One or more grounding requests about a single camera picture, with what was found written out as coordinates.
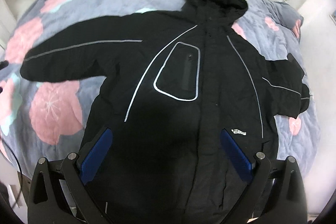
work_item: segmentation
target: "black jacket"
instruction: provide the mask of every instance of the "black jacket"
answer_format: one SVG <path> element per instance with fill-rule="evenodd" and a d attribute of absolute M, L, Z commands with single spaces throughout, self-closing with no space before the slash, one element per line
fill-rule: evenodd
<path fill-rule="evenodd" d="M 82 146 L 103 125 L 112 147 L 88 184 L 116 223 L 216 223 L 241 194 L 219 134 L 275 159 L 274 115 L 297 117 L 309 90 L 288 60 L 267 61 L 231 26 L 245 0 L 186 0 L 181 12 L 76 23 L 31 49 L 22 77 L 105 75 Z"/>

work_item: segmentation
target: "zippered pocket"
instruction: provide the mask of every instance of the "zippered pocket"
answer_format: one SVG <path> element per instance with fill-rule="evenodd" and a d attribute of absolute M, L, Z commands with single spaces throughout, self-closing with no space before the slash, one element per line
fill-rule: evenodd
<path fill-rule="evenodd" d="M 196 100 L 200 56 L 198 47 L 183 42 L 176 43 L 154 80 L 155 90 L 179 101 Z"/>

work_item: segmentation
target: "bed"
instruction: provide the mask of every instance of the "bed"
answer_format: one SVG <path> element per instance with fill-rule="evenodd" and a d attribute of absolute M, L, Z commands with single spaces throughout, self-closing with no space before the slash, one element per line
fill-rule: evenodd
<path fill-rule="evenodd" d="M 246 0 L 249 9 L 232 28 L 268 60 L 286 59 L 291 53 L 304 68 L 299 49 L 303 18 L 288 4 Z M 31 178 L 37 160 L 65 158 L 77 152 L 90 107 L 104 77 L 63 83 L 37 83 L 23 79 L 20 67 L 26 52 L 69 25 L 103 15 L 126 15 L 151 10 L 179 10 L 184 0 L 36 0 L 23 14 L 1 60 L 9 66 L 0 71 L 0 129 L 12 148 L 22 172 Z M 307 74 L 303 78 L 307 85 Z M 293 155 L 303 177 L 314 161 L 320 139 L 314 97 L 297 119 L 276 116 L 278 159 Z M 11 162 L 15 159 L 0 144 Z"/>

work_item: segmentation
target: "silver bolt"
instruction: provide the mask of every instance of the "silver bolt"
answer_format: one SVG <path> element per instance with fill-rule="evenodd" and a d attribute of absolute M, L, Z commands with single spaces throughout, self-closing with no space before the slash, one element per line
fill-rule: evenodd
<path fill-rule="evenodd" d="M 39 163 L 39 164 L 43 164 L 43 163 L 45 163 L 45 158 L 44 158 L 44 157 L 39 158 L 38 163 Z"/>
<path fill-rule="evenodd" d="M 288 160 L 289 160 L 291 163 L 294 163 L 294 162 L 295 162 L 295 158 L 292 157 L 292 156 L 289 156 L 289 157 L 288 157 Z"/>
<path fill-rule="evenodd" d="M 260 159 L 260 160 L 262 160 L 262 159 L 265 158 L 265 154 L 264 154 L 263 152 L 257 152 L 256 156 L 257 156 L 257 158 Z"/>
<path fill-rule="evenodd" d="M 76 158 L 76 156 L 77 156 L 76 153 L 73 153 L 73 152 L 72 152 L 72 153 L 70 153 L 70 154 L 68 155 L 68 159 L 69 159 L 69 160 L 73 160 L 74 158 Z"/>

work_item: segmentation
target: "jacket sleeve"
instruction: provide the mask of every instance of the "jacket sleeve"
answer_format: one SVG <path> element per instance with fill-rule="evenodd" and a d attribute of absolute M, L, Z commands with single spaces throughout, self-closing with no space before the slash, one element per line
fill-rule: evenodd
<path fill-rule="evenodd" d="M 265 62 L 263 81 L 267 98 L 271 100 L 273 115 L 296 118 L 307 110 L 310 101 L 309 89 L 302 83 L 302 70 L 294 62 L 277 60 Z"/>
<path fill-rule="evenodd" d="M 115 73 L 116 61 L 139 45 L 151 16 L 105 16 L 78 22 L 28 51 L 21 76 L 31 81 L 60 82 Z"/>

